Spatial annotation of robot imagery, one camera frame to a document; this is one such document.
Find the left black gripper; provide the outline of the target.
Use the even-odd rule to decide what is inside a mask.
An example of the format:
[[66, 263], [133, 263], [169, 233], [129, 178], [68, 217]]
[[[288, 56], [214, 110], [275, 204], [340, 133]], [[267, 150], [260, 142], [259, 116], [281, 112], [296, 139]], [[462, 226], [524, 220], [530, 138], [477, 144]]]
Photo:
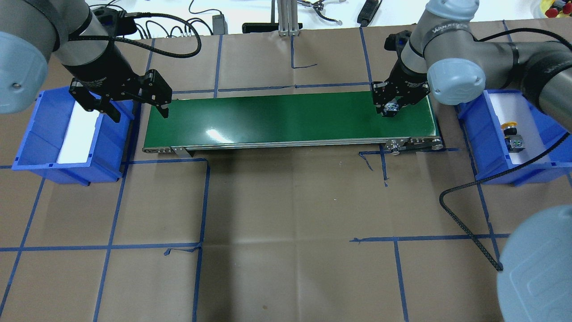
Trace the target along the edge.
[[164, 119], [169, 118], [172, 88], [155, 69], [137, 75], [113, 42], [92, 61], [67, 64], [67, 70], [74, 77], [69, 93], [83, 108], [94, 108], [119, 123], [121, 113], [111, 102], [135, 100], [156, 106]]

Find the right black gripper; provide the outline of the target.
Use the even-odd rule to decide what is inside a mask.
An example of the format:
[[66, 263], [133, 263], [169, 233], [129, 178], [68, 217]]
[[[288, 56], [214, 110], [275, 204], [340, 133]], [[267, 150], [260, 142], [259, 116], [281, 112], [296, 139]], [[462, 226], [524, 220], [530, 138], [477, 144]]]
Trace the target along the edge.
[[397, 60], [388, 79], [370, 83], [370, 93], [376, 113], [382, 114], [384, 118], [387, 114], [386, 103], [396, 101], [400, 106], [400, 112], [403, 108], [419, 103], [429, 94], [427, 74], [413, 71], [402, 61], [403, 51], [411, 48], [408, 43], [411, 35], [412, 31], [403, 30], [386, 37], [384, 50], [395, 52]]

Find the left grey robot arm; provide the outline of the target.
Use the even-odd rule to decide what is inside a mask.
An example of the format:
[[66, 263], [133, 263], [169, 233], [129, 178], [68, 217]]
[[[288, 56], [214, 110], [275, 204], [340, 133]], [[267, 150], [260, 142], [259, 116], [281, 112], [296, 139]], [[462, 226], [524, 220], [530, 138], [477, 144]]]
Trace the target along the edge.
[[3, 0], [0, 30], [2, 114], [32, 104], [55, 55], [73, 76], [69, 93], [87, 112], [117, 123], [113, 102], [135, 100], [169, 116], [172, 88], [155, 69], [137, 75], [116, 46], [116, 37], [137, 31], [125, 11], [83, 0]]

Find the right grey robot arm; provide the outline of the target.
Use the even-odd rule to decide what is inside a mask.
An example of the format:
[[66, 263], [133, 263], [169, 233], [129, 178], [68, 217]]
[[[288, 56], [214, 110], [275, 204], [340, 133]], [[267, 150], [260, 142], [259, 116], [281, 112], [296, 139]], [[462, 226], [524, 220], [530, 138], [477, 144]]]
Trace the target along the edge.
[[571, 134], [571, 44], [547, 30], [522, 27], [477, 39], [469, 23], [477, 0], [431, 0], [404, 44], [390, 35], [385, 44], [398, 59], [383, 82], [370, 91], [379, 114], [394, 116], [402, 107], [433, 94], [441, 104], [459, 105], [487, 89], [517, 88], [564, 134], [529, 161], [439, 195], [443, 210], [496, 269], [499, 308], [505, 322], [571, 320], [571, 206], [541, 210], [509, 235], [497, 261], [446, 205], [445, 196], [523, 169], [548, 155]]

